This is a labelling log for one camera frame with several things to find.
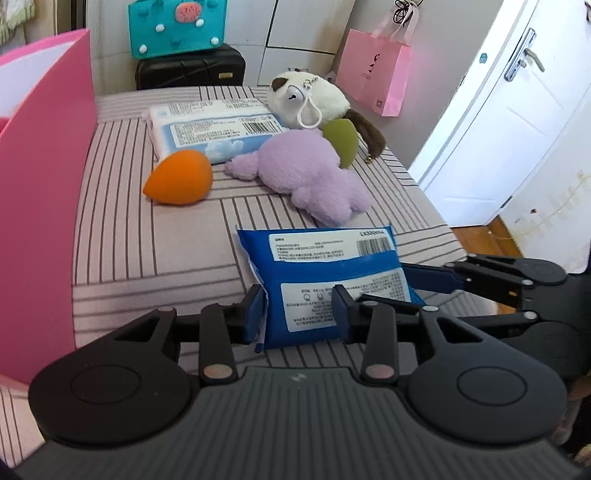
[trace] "door frame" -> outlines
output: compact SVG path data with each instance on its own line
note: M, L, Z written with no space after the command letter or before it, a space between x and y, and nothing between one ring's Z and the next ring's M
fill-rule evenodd
M408 169L421 190L425 191L428 188L453 154L488 100L493 88L505 73L538 2L539 0L521 0L521 9L517 11L511 9L514 0L504 0L462 84ZM493 56L496 52L496 58L491 59L493 62L489 69L483 69L480 56L489 51L493 52Z

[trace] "orange makeup sponge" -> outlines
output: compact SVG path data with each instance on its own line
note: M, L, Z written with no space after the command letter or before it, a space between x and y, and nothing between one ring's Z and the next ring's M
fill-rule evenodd
M202 200L213 183L213 170L201 152L180 150L166 157L144 185L144 195L168 205Z

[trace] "door lock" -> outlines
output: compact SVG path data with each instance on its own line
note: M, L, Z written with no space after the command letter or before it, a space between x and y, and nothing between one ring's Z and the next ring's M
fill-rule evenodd
M538 66L541 72L545 72L546 69L544 64L542 64L540 58L532 51L531 47L534 44L534 40L537 37L537 33L533 28L529 28L527 32L521 37L519 41L519 45L513 52L511 56L511 60L509 61L509 66L505 71L505 80L507 82L512 82L519 69L527 68L527 57L530 57L534 63Z

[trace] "black suitcase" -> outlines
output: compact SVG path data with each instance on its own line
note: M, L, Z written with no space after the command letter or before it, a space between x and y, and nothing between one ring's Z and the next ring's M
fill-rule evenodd
M135 70L137 90L206 85L242 85L246 62L240 52L224 44L155 59L140 60Z

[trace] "white label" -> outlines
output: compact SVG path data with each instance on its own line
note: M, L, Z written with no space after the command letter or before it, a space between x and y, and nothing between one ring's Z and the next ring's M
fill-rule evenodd
M285 322L290 332L336 325L332 315L332 288L342 284L354 300L364 293L387 299L410 301L402 268L338 282L282 283Z
M218 140L276 135L283 131L275 116L270 113L266 115L193 120L181 124L171 124L170 129L177 148Z
M192 116L208 118L227 115L249 115L268 113L269 109L255 98L238 98L224 100L204 100L199 102L169 103L152 107L153 113L159 118Z
M272 233L269 246L273 260L282 262L333 262L394 250L385 228Z

